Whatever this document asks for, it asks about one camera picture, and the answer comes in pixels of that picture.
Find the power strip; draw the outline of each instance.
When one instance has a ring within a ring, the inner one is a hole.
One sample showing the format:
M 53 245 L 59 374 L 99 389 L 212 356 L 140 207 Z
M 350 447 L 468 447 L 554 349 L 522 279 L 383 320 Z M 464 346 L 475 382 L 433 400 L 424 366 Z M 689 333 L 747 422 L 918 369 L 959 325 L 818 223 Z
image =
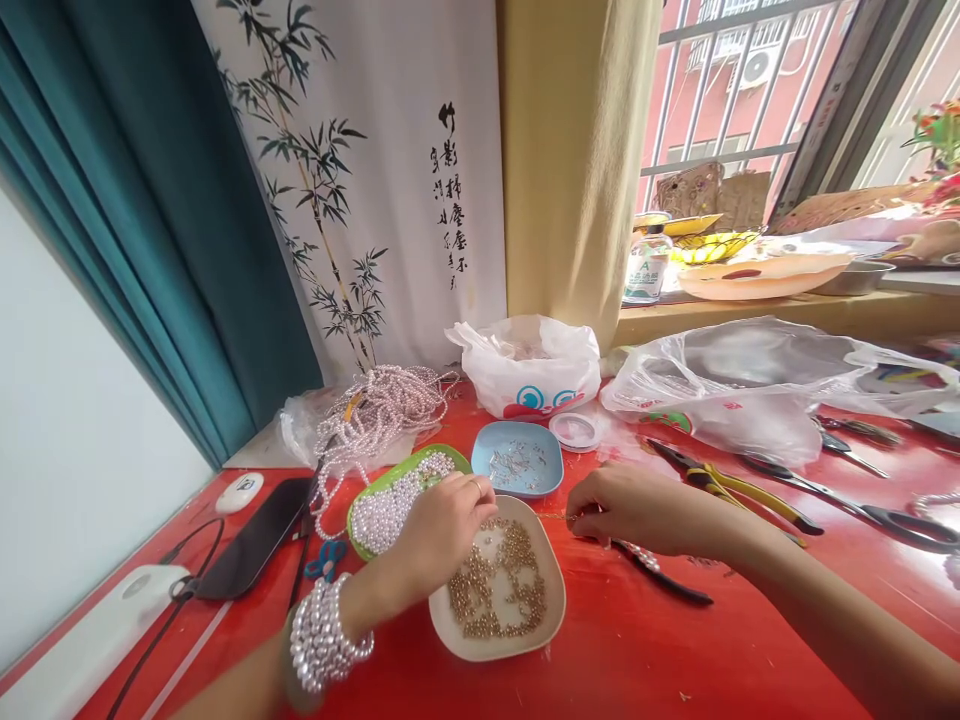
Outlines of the power strip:
M 189 575 L 178 565 L 132 570 L 0 696 L 0 718 L 73 718 L 172 602 L 173 586 Z

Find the blue scissors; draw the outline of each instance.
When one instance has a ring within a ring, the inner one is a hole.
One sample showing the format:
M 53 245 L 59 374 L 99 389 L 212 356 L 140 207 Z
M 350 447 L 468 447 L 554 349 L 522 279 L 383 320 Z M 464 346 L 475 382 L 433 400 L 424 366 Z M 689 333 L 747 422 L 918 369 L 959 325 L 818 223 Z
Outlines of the blue scissors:
M 320 546 L 320 557 L 313 562 L 308 562 L 303 574 L 308 580 L 323 577 L 328 583 L 332 583 L 337 577 L 337 563 L 343 560 L 346 554 L 345 542 L 327 540 Z

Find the green tray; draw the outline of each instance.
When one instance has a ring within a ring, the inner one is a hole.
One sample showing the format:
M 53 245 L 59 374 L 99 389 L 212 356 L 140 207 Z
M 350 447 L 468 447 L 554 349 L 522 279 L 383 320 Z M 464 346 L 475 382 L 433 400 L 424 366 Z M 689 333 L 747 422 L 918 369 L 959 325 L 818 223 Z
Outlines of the green tray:
M 370 483 L 370 485 L 368 485 L 363 492 L 357 495 L 357 497 L 354 498 L 353 502 L 350 504 L 350 509 L 347 511 L 347 535 L 350 536 L 350 544 L 353 545 L 353 549 L 357 551 L 357 555 L 362 557 L 366 562 L 373 560 L 376 555 L 367 550 L 353 537 L 353 508 L 357 504 L 357 500 L 365 495 L 371 495 L 372 493 L 377 493 L 381 490 L 386 490 L 392 487 L 397 480 L 417 467 L 423 458 L 425 458 L 427 455 L 433 455 L 436 452 L 442 452 L 444 455 L 453 460 L 454 466 L 460 472 L 473 472 L 473 469 L 470 467 L 470 462 L 449 445 L 427 445 L 425 448 L 423 448 L 423 450 L 414 453 L 402 463 L 395 465 L 392 469 L 385 472 L 374 482 Z M 427 485 L 433 485 L 439 482 L 439 480 L 440 478 L 431 478 L 430 480 L 427 480 Z

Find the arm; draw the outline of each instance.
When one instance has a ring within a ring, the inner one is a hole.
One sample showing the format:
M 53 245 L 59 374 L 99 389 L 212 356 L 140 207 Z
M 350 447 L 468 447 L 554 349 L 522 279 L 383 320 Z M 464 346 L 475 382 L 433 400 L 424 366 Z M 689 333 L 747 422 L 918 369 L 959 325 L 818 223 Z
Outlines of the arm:
M 344 582 L 344 635 L 357 642 L 444 585 L 470 554 L 480 524 L 496 512 L 493 488 L 484 477 L 454 473 L 424 492 L 393 547 Z M 175 720 L 276 717 L 288 700 L 284 686 L 297 682 L 289 635 L 287 626 L 187 703 Z M 311 713 L 323 703 L 322 695 L 308 696 L 299 687 L 292 695 Z
M 727 563 L 876 717 L 957 717 L 960 665 L 773 525 L 655 473 L 607 464 L 570 493 L 574 534 Z

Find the air conditioner unit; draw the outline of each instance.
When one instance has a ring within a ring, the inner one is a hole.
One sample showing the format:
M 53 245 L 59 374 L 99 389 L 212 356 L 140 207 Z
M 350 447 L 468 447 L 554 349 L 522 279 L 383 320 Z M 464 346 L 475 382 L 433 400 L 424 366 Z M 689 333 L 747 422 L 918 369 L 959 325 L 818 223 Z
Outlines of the air conditioner unit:
M 773 79 L 773 66 L 776 64 L 776 48 L 753 50 L 747 54 L 743 64 L 743 75 L 740 77 L 738 92 L 760 87 Z

